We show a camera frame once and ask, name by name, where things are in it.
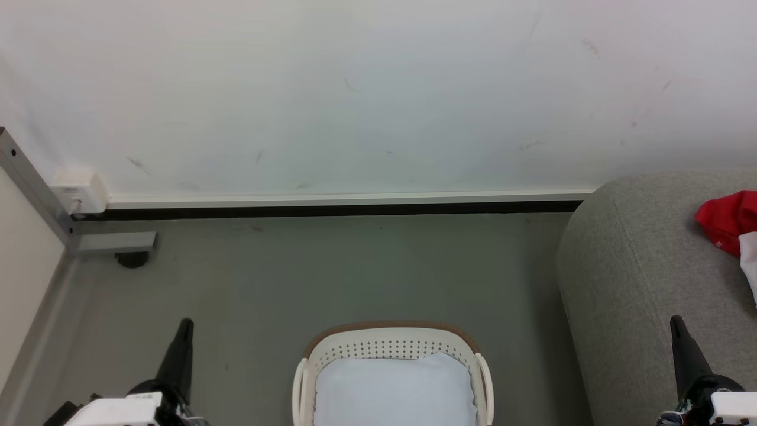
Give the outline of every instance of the wall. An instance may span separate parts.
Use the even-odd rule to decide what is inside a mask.
[[[1,168],[0,199],[2,390],[64,247]]]
[[[757,161],[748,0],[6,0],[0,121],[111,195],[558,191]]]

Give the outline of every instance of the white fabric in basket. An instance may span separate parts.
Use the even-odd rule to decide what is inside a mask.
[[[475,426],[465,365],[421,359],[337,359],[316,379],[314,426]]]

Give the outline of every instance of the red garment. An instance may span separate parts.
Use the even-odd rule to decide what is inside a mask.
[[[694,218],[716,247],[739,258],[739,235],[757,231],[757,191],[711,199],[702,204]]]

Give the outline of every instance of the white electrical socket box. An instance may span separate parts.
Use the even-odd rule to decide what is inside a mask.
[[[93,171],[58,171],[50,189],[70,214],[102,213],[107,207],[107,190]]]

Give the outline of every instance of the gray fabric upholstery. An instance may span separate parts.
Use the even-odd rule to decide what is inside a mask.
[[[757,190],[757,171],[629,177],[575,212],[558,252],[562,300],[596,426],[654,424],[676,403],[669,321],[681,315],[715,373],[757,390],[757,309],[733,256],[693,216]]]

